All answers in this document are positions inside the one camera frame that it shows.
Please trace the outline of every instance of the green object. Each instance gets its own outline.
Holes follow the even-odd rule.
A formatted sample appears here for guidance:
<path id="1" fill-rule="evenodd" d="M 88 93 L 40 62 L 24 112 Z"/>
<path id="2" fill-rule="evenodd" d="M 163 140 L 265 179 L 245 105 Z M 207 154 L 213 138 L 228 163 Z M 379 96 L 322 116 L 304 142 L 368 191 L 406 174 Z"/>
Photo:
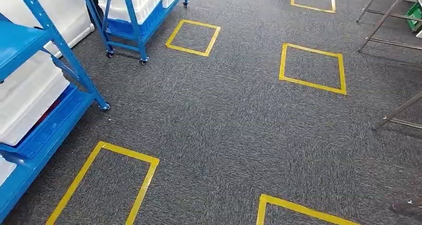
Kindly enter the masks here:
<path id="1" fill-rule="evenodd" d="M 414 17 L 414 18 L 422 19 L 422 7 L 419 5 L 418 2 L 416 2 L 409 9 L 409 11 L 406 12 L 405 15 L 408 16 L 408 17 Z M 419 21 L 416 21 L 416 20 L 407 19 L 407 22 L 408 22 L 409 27 L 411 28 L 411 30 L 413 32 L 418 31 L 422 26 L 422 22 L 419 22 Z"/>

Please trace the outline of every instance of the wheel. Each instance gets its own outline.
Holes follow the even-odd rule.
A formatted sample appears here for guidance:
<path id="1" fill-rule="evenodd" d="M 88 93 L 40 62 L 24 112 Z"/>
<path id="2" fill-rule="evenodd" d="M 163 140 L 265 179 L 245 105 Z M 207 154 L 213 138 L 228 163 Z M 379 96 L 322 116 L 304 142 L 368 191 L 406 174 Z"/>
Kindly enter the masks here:
<path id="1" fill-rule="evenodd" d="M 110 110 L 110 104 L 107 102 L 107 106 L 106 107 L 100 107 L 102 110 L 104 111 L 108 111 Z"/>

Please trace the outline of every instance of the floor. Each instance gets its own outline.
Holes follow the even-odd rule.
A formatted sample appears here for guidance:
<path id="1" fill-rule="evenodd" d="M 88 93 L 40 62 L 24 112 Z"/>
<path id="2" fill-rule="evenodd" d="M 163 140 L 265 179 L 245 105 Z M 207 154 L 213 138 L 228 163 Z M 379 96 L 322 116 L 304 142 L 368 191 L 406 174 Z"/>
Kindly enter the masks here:
<path id="1" fill-rule="evenodd" d="M 111 110 L 87 111 L 5 224 L 44 223 L 99 141 L 160 159 L 136 224 L 253 225 L 261 194 L 358 224 L 421 224 L 420 210 L 389 206 L 422 194 L 422 133 L 371 130 L 422 90 L 420 53 L 374 42 L 358 53 L 380 18 L 355 22 L 367 1 L 335 0 L 330 13 L 290 0 L 190 0 L 151 38 L 146 66 L 130 51 L 107 58 L 92 33 L 74 52 Z M 330 0 L 295 3 L 330 9 Z M 165 46 L 182 19 L 221 27 L 209 57 Z M 173 44 L 204 51 L 212 35 L 184 25 Z M 420 44 L 402 19 L 377 37 Z M 279 80 L 282 43 L 341 53 L 347 95 Z M 285 76 L 340 86 L 335 57 L 298 48 L 287 49 Z M 421 122 L 420 109 L 400 117 Z M 56 222 L 123 223 L 148 168 L 101 150 Z M 282 206 L 265 211 L 266 225 L 328 224 Z"/>

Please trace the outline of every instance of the blue rolling cart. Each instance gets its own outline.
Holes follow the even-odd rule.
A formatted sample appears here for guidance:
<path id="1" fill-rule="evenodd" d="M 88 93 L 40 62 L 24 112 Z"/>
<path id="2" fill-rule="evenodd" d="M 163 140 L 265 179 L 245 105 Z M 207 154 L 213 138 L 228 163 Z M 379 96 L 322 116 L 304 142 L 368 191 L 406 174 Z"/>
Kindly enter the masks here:
<path id="1" fill-rule="evenodd" d="M 17 146 L 0 143 L 3 157 L 17 164 L 12 174 L 0 186 L 0 223 L 93 101 L 103 110 L 110 108 L 38 0 L 23 1 L 43 29 L 13 24 L 0 14 L 0 83 L 37 51 L 47 52 L 43 46 L 48 41 L 53 41 L 70 66 L 64 65 L 50 54 L 53 62 L 80 82 L 87 92 L 80 91 L 71 83 L 58 98 L 56 107 L 40 124 L 31 129 Z"/>
<path id="2" fill-rule="evenodd" d="M 147 17 L 143 24 L 139 25 L 136 19 L 135 10 L 133 8 L 132 0 L 124 0 L 126 2 L 127 11 L 130 17 L 130 23 L 123 20 L 114 20 L 108 18 L 108 11 L 111 0 L 107 0 L 103 17 L 97 11 L 97 7 L 93 0 L 85 0 L 88 9 L 94 20 L 94 23 L 103 39 L 107 50 L 107 57 L 112 58 L 114 55 L 113 46 L 123 47 L 130 50 L 138 51 L 140 54 L 140 63 L 145 65 L 148 62 L 148 56 L 145 50 L 145 44 L 149 38 L 155 33 L 167 15 L 173 10 L 174 6 L 179 0 L 175 0 L 168 8 L 162 7 L 162 1 L 158 3 L 153 12 Z M 183 2 L 185 7 L 188 6 L 188 0 Z M 115 36 L 137 43 L 137 47 L 114 42 L 110 40 L 110 36 Z"/>

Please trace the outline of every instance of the yellow floor marking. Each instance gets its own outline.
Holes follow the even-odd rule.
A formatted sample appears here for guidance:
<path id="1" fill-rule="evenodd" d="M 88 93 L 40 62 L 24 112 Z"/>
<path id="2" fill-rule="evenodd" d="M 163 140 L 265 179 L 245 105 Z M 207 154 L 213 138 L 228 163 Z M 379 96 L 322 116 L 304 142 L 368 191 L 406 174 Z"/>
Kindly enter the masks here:
<path id="1" fill-rule="evenodd" d="M 173 42 L 173 40 L 176 37 L 177 33 L 179 32 L 180 28 L 182 27 L 183 23 L 190 23 L 190 24 L 195 24 L 195 25 L 199 25 L 199 26 L 204 26 L 204 27 L 209 27 L 209 28 L 214 28 L 215 29 L 214 35 L 212 36 L 211 41 L 208 44 L 208 47 L 205 50 L 205 52 L 201 52 L 201 51 L 197 51 L 197 50 L 192 50 L 192 49 L 188 49 L 188 48 L 184 48 L 184 47 L 179 47 L 179 46 L 171 45 L 171 43 Z M 208 57 L 210 55 L 210 52 L 211 52 L 212 47 L 214 46 L 215 40 L 217 39 L 218 34 L 220 33 L 220 30 L 221 30 L 221 27 L 219 27 L 219 26 L 214 26 L 214 25 L 207 24 L 207 23 L 195 22 L 195 21 L 190 21 L 190 20 L 183 19 L 183 20 L 181 20 L 179 22 L 179 24 L 174 29 L 173 33 L 170 35 L 170 38 L 166 42 L 166 46 L 168 48 L 173 48 L 173 49 L 176 49 L 176 50 L 179 50 L 179 51 L 189 52 L 189 53 L 201 55 L 201 56 L 204 56 L 204 57 Z"/>
<path id="2" fill-rule="evenodd" d="M 339 73 L 339 77 L 340 77 L 340 89 L 339 88 L 333 88 L 333 87 L 327 87 L 327 86 L 323 86 L 323 85 L 320 85 L 320 84 L 315 84 L 315 83 L 311 83 L 311 82 L 307 82 L 307 81 L 302 81 L 302 80 L 286 77 L 284 75 L 284 71 L 285 71 L 285 68 L 286 68 L 286 58 L 287 58 L 287 48 L 288 47 L 294 47 L 294 48 L 298 48 L 298 49 L 305 50 L 305 51 L 308 51 L 308 52 L 313 52 L 313 53 L 323 54 L 323 55 L 327 55 L 327 56 L 331 56 L 331 57 L 336 57 L 337 61 L 338 61 L 338 73 Z M 346 93 L 346 76 L 344 75 L 343 55 L 340 54 L 340 53 L 325 52 L 325 51 L 320 51 L 320 50 L 317 50 L 317 49 L 312 49 L 312 48 L 302 47 L 302 46 L 299 46 L 299 45 L 294 45 L 294 44 L 291 44 L 291 43 L 283 43 L 283 47 L 281 49 L 281 64 L 280 64 L 279 80 L 298 83 L 298 84 L 305 85 L 305 86 L 308 86 L 308 87 L 314 87 L 314 88 L 318 88 L 318 89 L 322 89 L 322 90 L 326 90 L 326 91 L 330 91 L 330 92 L 335 92 L 335 93 L 340 93 L 340 94 L 344 94 L 344 95 L 347 94 Z"/>
<path id="3" fill-rule="evenodd" d="M 115 146 L 109 143 L 105 143 L 100 141 L 96 147 L 93 149 L 91 154 L 89 155 L 88 159 L 86 160 L 85 164 L 82 166 L 81 170 L 73 180 L 72 184 L 66 191 L 63 198 L 60 200 L 59 204 L 57 205 L 56 209 L 54 209 L 53 213 L 48 218 L 46 224 L 52 225 L 55 223 L 65 206 L 67 205 L 68 201 L 72 197 L 73 193 L 76 191 L 78 185 L 82 181 L 83 177 L 87 173 L 88 169 L 90 168 L 91 164 L 93 163 L 94 159 L 98 155 L 101 149 L 108 149 L 118 154 L 123 154 L 135 159 L 139 159 L 145 162 L 150 163 L 148 172 L 146 173 L 145 179 L 142 183 L 142 186 L 139 190 L 138 195 L 136 196 L 135 202 L 133 203 L 132 209 L 130 210 L 129 216 L 126 219 L 126 225 L 133 224 L 138 214 L 138 211 L 141 207 L 141 203 L 143 198 L 145 197 L 146 190 L 148 189 L 149 184 L 151 183 L 151 179 L 154 176 L 155 169 L 157 168 L 158 163 L 160 162 L 159 159 L 148 156 L 146 154 L 141 154 L 132 150 L 128 150 L 119 146 Z"/>
<path id="4" fill-rule="evenodd" d="M 335 12 L 335 0 L 331 0 L 331 10 L 321 9 L 321 8 L 316 8 L 316 7 L 311 7 L 311 6 L 301 5 L 301 4 L 296 4 L 295 0 L 290 0 L 290 5 L 296 6 L 296 7 L 303 7 L 303 8 L 307 8 L 307 9 L 312 9 L 312 10 L 317 10 L 317 11 L 321 11 L 321 12 L 332 12 L 332 13 Z"/>
<path id="5" fill-rule="evenodd" d="M 258 205 L 258 216 L 256 218 L 256 225 L 264 225 L 264 221 L 265 221 L 265 210 L 267 208 L 267 203 L 268 204 L 274 204 L 274 205 L 278 205 L 281 207 L 284 207 L 286 209 L 301 213 L 301 214 L 305 214 L 317 219 L 321 219 L 324 220 L 326 222 L 330 222 L 333 224 L 337 224 L 337 225 L 360 225 L 354 222 L 351 222 L 349 220 L 346 219 L 342 219 L 330 214 L 325 214 L 325 213 L 321 213 L 312 209 L 309 209 L 305 206 L 299 205 L 299 204 L 295 204 L 283 199 L 278 199 L 275 197 L 271 197 L 269 195 L 266 194 L 261 194 L 261 197 L 259 198 L 259 205 Z"/>

